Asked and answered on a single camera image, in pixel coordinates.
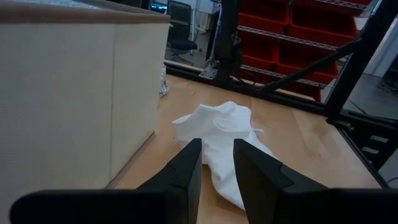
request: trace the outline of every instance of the wire shelf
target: wire shelf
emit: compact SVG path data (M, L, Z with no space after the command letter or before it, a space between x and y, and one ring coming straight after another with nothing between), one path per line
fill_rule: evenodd
M313 1L324 2L328 4L334 4L336 6L350 7L353 9L360 9L360 10L365 10L368 7L362 4L355 4L352 2L339 1L339 0L313 0Z
M313 42L313 41L309 41L309 40L303 40L303 39L299 39L299 38L295 38L295 37L289 37L287 35L282 35L282 34L275 34L273 32L268 32L268 31L259 30L259 29L253 29L253 28L246 27L246 26L238 26L238 30L252 32L255 34L266 35L269 37L274 37L274 38L278 38L278 39L282 39L282 40L288 40L288 41L305 44L305 45L310 45L310 46L314 46L314 47L319 47L319 48L327 49L327 50L336 50L337 49L337 47L330 46L327 44L321 44L321 43L317 43L317 42Z
M261 74L269 75L269 76L272 76L272 77L278 77L278 78L287 77L287 75L283 75L283 74L279 74L279 73L276 73L276 72L271 72L271 71L268 71L268 70L263 70L263 69L260 69L260 68L255 68L255 67L251 67L251 66L247 66L247 65L242 65L241 68L245 69L245 70L249 70L249 71L253 71L253 72L258 72L258 73L261 73ZM304 79L301 79L301 78L296 80L296 82L304 83L304 84L311 85L311 86L315 86L315 87L318 87L318 88L321 88L321 89L324 89L324 88L327 87L327 85L325 85L325 84L317 83L317 82L310 81L310 80L304 80Z

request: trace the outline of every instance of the white towel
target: white towel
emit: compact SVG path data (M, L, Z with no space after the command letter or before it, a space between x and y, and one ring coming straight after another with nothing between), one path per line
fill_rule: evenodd
M261 129L250 124L251 110L234 102L212 107L200 105L192 114L173 121L175 138L187 144L194 138L202 140L202 161L211 169L211 181L225 199L244 210L236 181L233 161L233 141L243 139L275 157L258 140Z

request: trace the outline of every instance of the black cable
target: black cable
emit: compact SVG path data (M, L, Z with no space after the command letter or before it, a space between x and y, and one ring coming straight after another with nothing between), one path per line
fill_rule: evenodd
M390 184L390 183L393 182L394 180L398 180L398 177L394 177L393 179L387 181L387 184Z

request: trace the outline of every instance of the shelving unit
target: shelving unit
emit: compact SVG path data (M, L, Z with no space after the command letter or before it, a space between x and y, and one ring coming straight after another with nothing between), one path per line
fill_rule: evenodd
M269 1L269 2L273 2L271 4L282 4L282 3L275 3L275 1ZM321 3L325 3L325 4L332 4L333 7L331 7L330 10L336 10L336 7L342 7L342 8L348 9L349 10L348 14L355 14L358 11L364 11L364 10L366 10L368 8L367 5L357 4L356 3L356 2L361 2L361 1L348 2L348 1L337 1L337 0L290 0L289 3L288 3L289 16L292 16L291 10L292 10L293 7L295 7L295 5L298 2L300 3L299 7L303 7L302 6L303 4L305 4L306 2L311 2L311 1L313 1L313 2L321 2ZM239 12L239 16L240 17L245 16L245 20L243 20L243 19L241 20L241 21L244 22L245 26L243 26L242 23L239 23L240 21L238 21L238 27L237 27L238 32L249 32L249 33L252 33L252 34L263 35L263 36L265 36L267 38L270 37L270 38L273 38L273 39L279 39L279 40L282 40L282 41L287 41L287 42L291 42L291 43L295 43L295 44L301 44L301 45L310 46L312 48L324 49L324 50L328 50L328 51L331 51L331 52L335 52L335 51L337 51L339 49L339 47L337 47L337 46L328 45L328 44L324 44L324 43L320 43L320 42L314 42L314 41L306 40L306 39L300 39L300 38L296 38L296 37L292 37L292 36L286 35L286 34L289 33L289 32L286 32L286 30L287 30L286 28L290 28L291 27L291 22L290 22L289 26L287 26L284 29L283 32L276 33L276 31L273 31L275 29L274 27L270 28L270 30L257 29L260 26L259 22L261 22L261 21L269 22L271 20L271 25L272 25L272 19L270 19L268 17L265 17L265 18L260 17L256 21L256 17L258 17L258 16L255 15L255 16L253 16L254 19L252 19L252 20L255 21L256 23L254 23L254 25L253 25L254 27L251 27L251 26L247 25L247 23L248 23L247 21L248 20L247 20L246 17L247 17L248 13L247 12L243 12L243 13L244 14L241 15L241 13ZM264 70L264 69L261 69L259 67L256 67L256 66L253 66L253 65L250 65L250 64L245 64L245 63L243 63L241 65L240 69L249 70L249 71L252 71L254 73L267 75L267 76L270 76L270 77L276 77L276 78L285 78L285 77L289 76L289 75L286 75L286 74L278 73L274 69ZM325 87L330 87L330 86L328 86L329 83L325 83L325 81L324 81L324 83L322 83L322 82L316 82L314 80L308 80L308 79L299 78L295 82L302 83L302 84L305 84L305 85L308 85L308 86L315 86L315 87L319 88L320 90L324 89Z

